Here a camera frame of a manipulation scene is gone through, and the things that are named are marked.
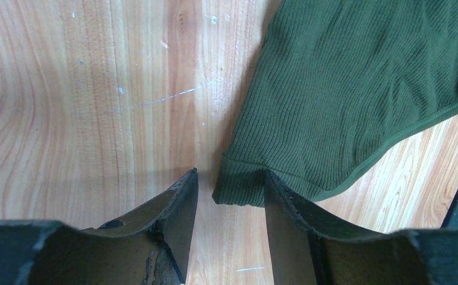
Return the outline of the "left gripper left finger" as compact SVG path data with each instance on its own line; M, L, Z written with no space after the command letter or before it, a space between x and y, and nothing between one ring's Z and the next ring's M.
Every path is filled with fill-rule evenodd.
M187 171L151 200L98 228L61 226L34 260L29 284L183 284L198 201Z

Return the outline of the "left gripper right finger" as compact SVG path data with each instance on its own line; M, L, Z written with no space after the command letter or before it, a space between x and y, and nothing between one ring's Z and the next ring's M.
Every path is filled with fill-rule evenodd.
M272 171L264 196L276 284L430 284L412 232L383 234L350 223Z

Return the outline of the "green underwear white waistband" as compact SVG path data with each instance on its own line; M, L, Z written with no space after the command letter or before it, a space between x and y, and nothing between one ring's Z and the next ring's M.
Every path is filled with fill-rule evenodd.
M458 114L458 1L282 1L222 154L217 204L264 205L267 170L316 202Z

